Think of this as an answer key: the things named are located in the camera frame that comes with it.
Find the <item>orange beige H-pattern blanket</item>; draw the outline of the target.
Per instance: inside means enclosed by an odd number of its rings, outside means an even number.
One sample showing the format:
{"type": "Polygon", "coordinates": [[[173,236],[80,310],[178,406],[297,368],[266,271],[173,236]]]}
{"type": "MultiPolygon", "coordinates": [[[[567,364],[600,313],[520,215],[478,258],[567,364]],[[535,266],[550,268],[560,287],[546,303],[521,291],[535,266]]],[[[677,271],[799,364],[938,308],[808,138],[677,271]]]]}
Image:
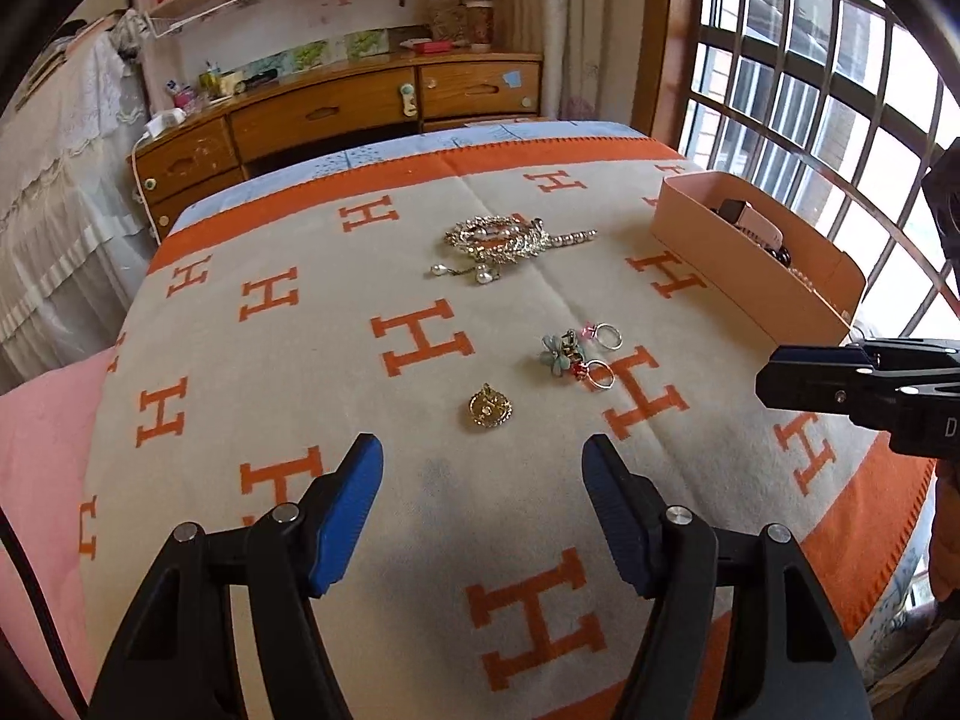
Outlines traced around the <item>orange beige H-pattern blanket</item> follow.
{"type": "Polygon", "coordinates": [[[651,236],[651,140],[509,142],[233,188],[172,234],[122,327],[85,489],[106,655],[172,528],[298,499],[361,433],[386,471],[316,606],[359,718],[605,718],[649,606],[584,489],[605,434],[670,502],[799,539],[859,658],[929,536],[934,468],[844,419],[766,410],[773,342],[651,236]],[[607,322],[607,351],[579,330],[607,322]],[[540,362],[578,333],[610,390],[540,362]],[[470,421],[489,383],[514,406],[470,421]]]}

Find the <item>silver ring red stone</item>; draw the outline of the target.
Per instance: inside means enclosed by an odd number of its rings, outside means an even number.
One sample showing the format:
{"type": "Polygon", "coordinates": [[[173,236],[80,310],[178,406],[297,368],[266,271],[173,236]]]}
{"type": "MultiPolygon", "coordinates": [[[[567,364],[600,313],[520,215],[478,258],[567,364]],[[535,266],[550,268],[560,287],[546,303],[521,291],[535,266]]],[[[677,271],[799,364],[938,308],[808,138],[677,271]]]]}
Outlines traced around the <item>silver ring red stone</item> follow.
{"type": "Polygon", "coordinates": [[[603,359],[573,362],[569,372],[578,382],[592,390],[610,390],[617,380],[617,374],[603,359]]]}

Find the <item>silver ring pink stone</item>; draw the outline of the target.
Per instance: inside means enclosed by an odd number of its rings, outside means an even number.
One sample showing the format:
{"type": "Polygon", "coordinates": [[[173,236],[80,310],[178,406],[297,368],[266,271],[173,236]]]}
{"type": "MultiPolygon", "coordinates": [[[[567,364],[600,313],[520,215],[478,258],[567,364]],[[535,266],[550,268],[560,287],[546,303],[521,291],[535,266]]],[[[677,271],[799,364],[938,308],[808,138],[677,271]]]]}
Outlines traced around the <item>silver ring pink stone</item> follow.
{"type": "Polygon", "coordinates": [[[612,323],[588,323],[579,330],[579,335],[584,341],[589,341],[607,351],[617,351],[623,346],[622,332],[612,323]]]}

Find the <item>pink felt jewelry tray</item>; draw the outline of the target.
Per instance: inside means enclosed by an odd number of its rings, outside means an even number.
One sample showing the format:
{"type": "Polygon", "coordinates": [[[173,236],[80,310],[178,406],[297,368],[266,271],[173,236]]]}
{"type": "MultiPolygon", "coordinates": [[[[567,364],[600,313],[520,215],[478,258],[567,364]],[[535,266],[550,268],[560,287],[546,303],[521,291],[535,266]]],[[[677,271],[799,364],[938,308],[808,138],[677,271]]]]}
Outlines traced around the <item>pink felt jewelry tray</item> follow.
{"type": "Polygon", "coordinates": [[[850,333],[866,286],[861,268],[794,211],[740,177],[719,171],[665,177],[651,234],[777,344],[836,346],[850,333]],[[743,204],[742,221],[781,232],[788,265],[742,224],[721,216],[726,200],[743,204]]]}

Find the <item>white lace covered furniture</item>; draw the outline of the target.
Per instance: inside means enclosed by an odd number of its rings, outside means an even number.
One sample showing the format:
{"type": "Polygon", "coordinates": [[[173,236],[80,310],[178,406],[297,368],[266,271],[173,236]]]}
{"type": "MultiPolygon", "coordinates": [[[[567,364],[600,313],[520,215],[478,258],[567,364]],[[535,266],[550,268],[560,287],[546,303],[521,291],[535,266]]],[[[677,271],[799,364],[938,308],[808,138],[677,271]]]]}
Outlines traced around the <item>white lace covered furniture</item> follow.
{"type": "Polygon", "coordinates": [[[2,115],[2,388],[103,351],[156,252],[127,158],[146,104],[96,26],[2,115]]]}

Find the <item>pink strap smart watch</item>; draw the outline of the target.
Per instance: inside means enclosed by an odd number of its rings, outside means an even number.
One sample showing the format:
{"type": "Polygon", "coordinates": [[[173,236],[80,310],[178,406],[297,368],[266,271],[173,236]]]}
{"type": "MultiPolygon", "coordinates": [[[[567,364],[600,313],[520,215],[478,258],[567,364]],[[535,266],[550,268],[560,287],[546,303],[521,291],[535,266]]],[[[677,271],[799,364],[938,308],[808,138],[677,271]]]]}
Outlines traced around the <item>pink strap smart watch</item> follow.
{"type": "Polygon", "coordinates": [[[782,246],[781,229],[755,210],[751,203],[739,199],[722,200],[716,213],[766,249],[779,249],[782,246]]]}

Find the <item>gold round pendant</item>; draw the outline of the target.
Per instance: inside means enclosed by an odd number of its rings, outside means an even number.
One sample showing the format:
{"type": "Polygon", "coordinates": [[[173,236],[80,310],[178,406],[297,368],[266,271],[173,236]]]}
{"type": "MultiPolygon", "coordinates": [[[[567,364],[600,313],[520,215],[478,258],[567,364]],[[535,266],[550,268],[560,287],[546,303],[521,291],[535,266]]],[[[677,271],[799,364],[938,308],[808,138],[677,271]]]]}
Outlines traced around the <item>gold round pendant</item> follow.
{"type": "Polygon", "coordinates": [[[514,406],[503,392],[483,383],[467,401],[467,413],[475,426],[496,429],[512,418],[514,406]]]}

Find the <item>window with metal grille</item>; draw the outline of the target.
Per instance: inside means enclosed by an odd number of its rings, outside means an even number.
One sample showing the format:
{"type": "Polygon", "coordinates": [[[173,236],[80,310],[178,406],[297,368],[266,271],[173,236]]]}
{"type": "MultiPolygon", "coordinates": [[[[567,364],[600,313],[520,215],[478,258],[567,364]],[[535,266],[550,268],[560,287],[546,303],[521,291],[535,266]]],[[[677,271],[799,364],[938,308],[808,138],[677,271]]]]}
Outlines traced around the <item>window with metal grille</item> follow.
{"type": "Polygon", "coordinates": [[[957,135],[955,94],[885,0],[700,0],[680,149],[850,255],[866,335],[957,338],[958,271],[921,187],[957,135]]]}

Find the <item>wooden desk with drawers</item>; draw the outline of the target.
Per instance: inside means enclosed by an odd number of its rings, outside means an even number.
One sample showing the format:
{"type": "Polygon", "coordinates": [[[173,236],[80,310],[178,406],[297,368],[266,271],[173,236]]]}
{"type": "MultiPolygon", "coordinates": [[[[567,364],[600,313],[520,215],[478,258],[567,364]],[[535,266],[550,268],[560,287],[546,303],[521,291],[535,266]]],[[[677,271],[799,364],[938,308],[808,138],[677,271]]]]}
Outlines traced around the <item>wooden desk with drawers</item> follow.
{"type": "Polygon", "coordinates": [[[215,104],[130,156],[156,236],[190,205],[277,167],[384,137],[540,115],[539,54],[396,52],[338,62],[215,104]]]}

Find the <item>pink bed sheet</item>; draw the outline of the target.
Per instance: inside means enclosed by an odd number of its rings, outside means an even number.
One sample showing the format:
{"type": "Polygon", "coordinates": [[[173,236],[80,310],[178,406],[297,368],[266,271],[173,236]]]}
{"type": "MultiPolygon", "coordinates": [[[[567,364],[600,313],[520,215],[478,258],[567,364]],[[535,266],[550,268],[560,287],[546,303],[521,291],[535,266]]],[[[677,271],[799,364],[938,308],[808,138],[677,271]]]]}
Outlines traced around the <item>pink bed sheet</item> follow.
{"type": "Polygon", "coordinates": [[[86,552],[96,543],[99,507],[86,492],[107,348],[2,395],[2,509],[25,548],[70,666],[84,695],[96,684],[104,650],[88,626],[96,595],[86,552]]]}

